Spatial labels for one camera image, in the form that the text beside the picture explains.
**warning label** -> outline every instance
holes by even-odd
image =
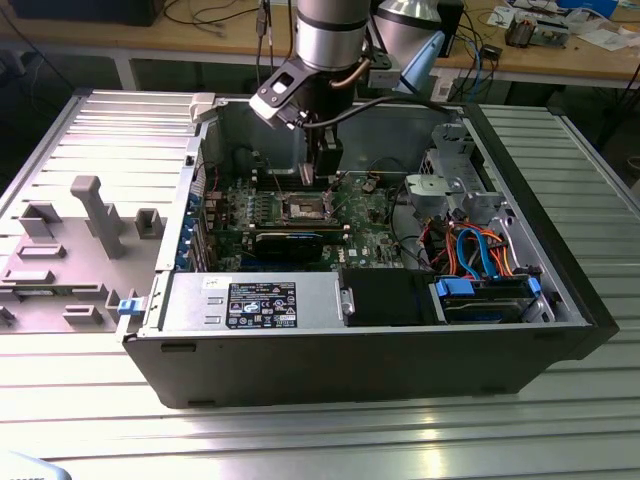
[[[232,283],[228,328],[296,328],[296,284]]]

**blue latch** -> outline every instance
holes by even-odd
[[[195,207],[199,207],[200,203],[202,202],[202,199],[196,195],[195,193],[189,193],[189,206],[190,208]]]
[[[536,298],[538,298],[540,296],[540,294],[542,293],[542,287],[540,287],[540,282],[538,282],[538,280],[536,278],[529,278],[529,288],[531,289],[531,292],[536,296]]]
[[[436,292],[439,297],[475,295],[468,278],[442,278],[436,283]]]
[[[144,314],[147,306],[147,297],[129,298],[120,300],[118,313],[120,315],[131,315],[133,317]]]

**metal slotted surface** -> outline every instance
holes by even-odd
[[[540,116],[549,125],[543,138],[567,138],[559,123]],[[541,138],[528,127],[504,128],[511,139]],[[571,161],[583,162],[581,169],[554,172],[609,183],[588,161]],[[530,181],[560,181],[548,171],[523,173]],[[551,202],[562,194],[541,195]],[[547,209],[559,229],[582,240],[602,235],[593,215],[621,232],[635,220],[611,205]],[[609,288],[607,279],[618,283],[619,268],[629,263],[585,260],[587,273],[603,275],[592,276],[601,289]],[[625,268],[625,278],[636,281],[637,269]],[[603,296],[621,333],[581,362],[556,364],[518,395],[484,398],[170,410],[113,335],[0,336],[0,443],[92,480],[638,478],[640,305],[633,296]]]
[[[0,220],[0,267],[24,233],[17,218],[29,201],[50,202],[61,217],[85,217],[69,189],[77,175],[98,175],[100,196],[123,218],[140,208],[166,217],[185,149],[195,135],[191,94],[96,90],[74,97],[29,162],[31,173]]]
[[[483,112],[618,325],[640,331],[640,212],[628,190],[565,118],[523,107]]]

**robotic arm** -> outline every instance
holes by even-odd
[[[389,15],[400,27],[395,29],[400,38],[407,37],[401,29],[408,7],[423,13],[435,11],[427,8],[433,0],[384,3],[391,4]],[[298,0],[297,56],[286,60],[249,102],[255,113],[274,128],[284,123],[291,129],[305,129],[307,159],[301,166],[301,177],[307,185],[314,178],[335,175],[340,164],[342,143],[337,136],[337,122],[331,120],[352,106],[356,80],[370,65],[365,53],[371,53],[373,45],[369,38],[365,49],[364,41],[370,8],[371,0]],[[415,17],[407,27],[415,37],[411,24],[415,26]],[[439,46],[432,50],[437,55]],[[388,98],[377,99],[376,103],[383,100]],[[428,106],[446,112],[434,104]]]

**gray plastic block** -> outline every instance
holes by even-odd
[[[98,325],[102,323],[102,315],[94,305],[67,305],[62,314],[71,325]]]
[[[0,302],[21,302],[22,297],[15,293],[12,288],[0,289]]]
[[[96,176],[78,175],[71,185],[71,195],[82,202],[91,228],[96,232],[105,253],[110,259],[124,254],[124,247],[118,238],[118,225],[109,218],[107,209],[100,198],[100,179]]]
[[[53,238],[48,223],[60,223],[60,217],[50,203],[30,202],[18,219],[34,242],[50,242]]]
[[[24,285],[30,283],[49,284],[53,283],[55,276],[51,270],[7,270],[3,282],[11,282],[16,285]]]
[[[67,251],[59,243],[25,245],[18,249],[18,256],[23,260],[56,259],[64,257],[66,253]]]
[[[114,226],[114,228],[116,229],[116,232],[118,232],[118,235],[119,235],[120,233],[122,233],[122,228],[124,227],[124,222],[120,218],[120,215],[118,214],[118,211],[116,210],[116,206],[113,203],[105,203],[105,206],[107,207],[107,217],[109,217],[109,219],[112,222],[112,225]],[[91,220],[86,219],[85,222],[87,224],[87,228],[91,232],[91,235],[94,236],[94,237],[97,237],[98,234],[96,233],[96,231],[91,226]]]
[[[141,208],[136,214],[136,229],[141,240],[161,239],[164,233],[162,219],[155,208]]]
[[[60,223],[62,219],[53,208],[53,205],[46,202],[29,202],[29,206],[38,212],[40,218],[44,219],[47,223]]]
[[[86,287],[74,288],[71,293],[78,300],[103,300],[107,298],[107,287],[100,283],[98,285],[87,285]]]
[[[47,289],[35,288],[27,293],[23,285],[2,285],[0,283],[0,305],[5,305],[18,321],[11,326],[12,332],[113,332],[117,322],[112,312],[105,306],[105,299],[78,300],[70,289],[64,286],[83,287],[103,284],[107,291],[116,290],[121,298],[132,288],[139,295],[148,295],[155,275],[155,264],[161,240],[140,240],[133,218],[123,219],[120,242],[126,256],[121,260],[110,260],[102,244],[93,238],[84,218],[63,218],[61,223],[48,224],[56,237],[55,242],[64,245],[66,255],[62,258],[23,259],[17,253],[22,247],[34,246],[27,235],[20,240],[13,255],[7,258],[6,266],[0,271],[0,281],[7,270],[51,270],[55,275],[50,285],[54,295],[47,295]],[[94,305],[102,315],[99,325],[89,323],[72,325],[63,318],[66,305]]]
[[[4,323],[7,327],[10,327],[16,317],[11,313],[7,307],[0,306],[0,322]]]
[[[120,314],[118,313],[118,305],[120,304],[120,296],[118,292],[115,290],[111,290],[109,292],[109,296],[107,297],[107,301],[104,302],[104,308],[111,317],[111,319],[116,322],[116,324],[120,321]]]
[[[53,239],[53,233],[47,227],[47,223],[42,218],[23,218],[20,217],[18,221],[22,224],[24,231],[34,241],[51,241]]]

